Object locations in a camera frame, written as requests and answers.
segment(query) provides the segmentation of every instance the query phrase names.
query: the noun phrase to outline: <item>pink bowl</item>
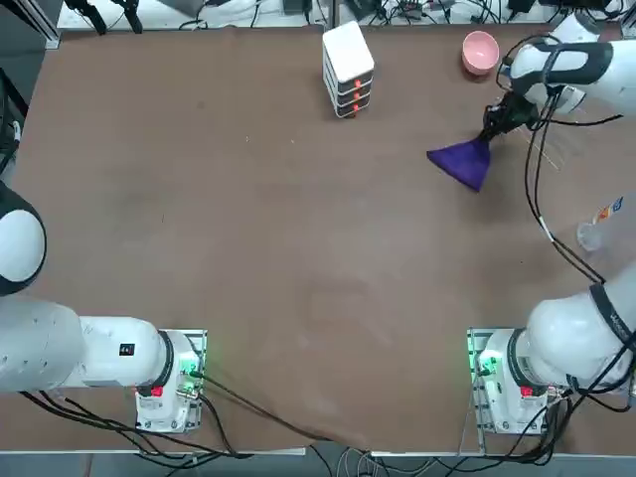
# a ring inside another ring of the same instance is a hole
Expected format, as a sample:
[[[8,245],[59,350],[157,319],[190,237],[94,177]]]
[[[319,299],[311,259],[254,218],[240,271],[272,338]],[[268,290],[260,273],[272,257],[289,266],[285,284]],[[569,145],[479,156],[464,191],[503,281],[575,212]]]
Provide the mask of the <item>pink bowl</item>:
[[[472,32],[464,38],[461,59],[468,72],[479,77],[487,75],[499,61],[497,40],[486,32]]]

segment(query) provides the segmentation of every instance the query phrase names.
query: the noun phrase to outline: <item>brown table surface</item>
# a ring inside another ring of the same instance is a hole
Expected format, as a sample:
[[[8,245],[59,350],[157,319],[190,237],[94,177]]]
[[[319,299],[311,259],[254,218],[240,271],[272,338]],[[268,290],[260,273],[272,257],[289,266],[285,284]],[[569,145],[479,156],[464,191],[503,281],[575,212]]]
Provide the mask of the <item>brown table surface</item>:
[[[527,132],[496,142],[479,195],[426,159],[473,136],[501,95],[459,68],[471,28],[369,31],[373,97],[354,120],[335,118],[315,29],[66,36],[47,53],[14,182],[49,233],[29,293],[206,328],[210,373],[347,444],[455,452],[466,329],[524,325],[586,284],[525,203]],[[505,51],[537,28],[488,30]],[[558,169],[547,163],[541,194],[554,230],[633,188],[631,129],[553,127]],[[133,420],[130,391],[72,394]],[[213,398],[237,448],[308,442]],[[18,396],[1,404],[1,449],[127,448]],[[636,454],[635,424],[586,405],[559,451]],[[477,450],[472,412],[466,434]],[[191,438],[219,445],[207,421]]]

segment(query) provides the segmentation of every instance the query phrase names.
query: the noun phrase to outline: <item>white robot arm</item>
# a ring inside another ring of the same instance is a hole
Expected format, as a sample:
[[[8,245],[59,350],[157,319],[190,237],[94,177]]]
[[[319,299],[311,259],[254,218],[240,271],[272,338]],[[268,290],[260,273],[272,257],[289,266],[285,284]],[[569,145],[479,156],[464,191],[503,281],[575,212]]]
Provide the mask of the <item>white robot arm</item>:
[[[0,393],[135,387],[137,425],[158,432],[198,427],[201,386],[188,373],[203,371],[205,332],[79,317],[57,303],[9,296],[33,282],[46,251],[40,216],[0,181]]]
[[[512,90],[543,105],[547,87],[563,86],[558,113],[571,112],[589,94],[617,112],[636,114],[636,40],[596,43],[599,37],[589,17],[569,15],[551,38],[519,50],[510,67]]]
[[[524,45],[510,65],[513,93],[541,108],[550,88],[562,88],[557,112],[572,111],[589,95],[636,113],[636,41],[595,43],[598,37],[589,19],[574,14],[551,38]],[[494,332],[479,359],[493,430],[521,432],[548,402],[550,387],[590,386],[636,330],[635,290],[632,264],[604,285],[539,303],[525,329]],[[600,389],[631,375],[636,347],[628,349]]]

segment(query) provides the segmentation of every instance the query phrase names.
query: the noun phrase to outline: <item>purple cloth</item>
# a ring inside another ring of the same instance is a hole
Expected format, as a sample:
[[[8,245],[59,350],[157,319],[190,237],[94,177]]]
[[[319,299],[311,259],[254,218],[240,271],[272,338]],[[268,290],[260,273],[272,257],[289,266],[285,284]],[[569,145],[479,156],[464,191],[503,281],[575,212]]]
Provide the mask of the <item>purple cloth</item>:
[[[481,139],[427,151],[426,155],[433,164],[475,192],[481,189],[490,166],[490,147]]]

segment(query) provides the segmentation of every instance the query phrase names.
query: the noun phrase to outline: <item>bottle label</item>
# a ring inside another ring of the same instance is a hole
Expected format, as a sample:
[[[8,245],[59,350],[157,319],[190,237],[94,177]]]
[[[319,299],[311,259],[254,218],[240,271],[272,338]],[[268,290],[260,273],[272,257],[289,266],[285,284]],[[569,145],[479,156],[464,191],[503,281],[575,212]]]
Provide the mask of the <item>bottle label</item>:
[[[607,207],[603,207],[600,212],[594,216],[594,219],[592,219],[592,223],[598,224],[599,222],[603,222],[605,219],[611,217],[612,214],[620,211],[621,207],[623,207],[623,198],[619,197],[614,201],[613,204],[610,204]]]

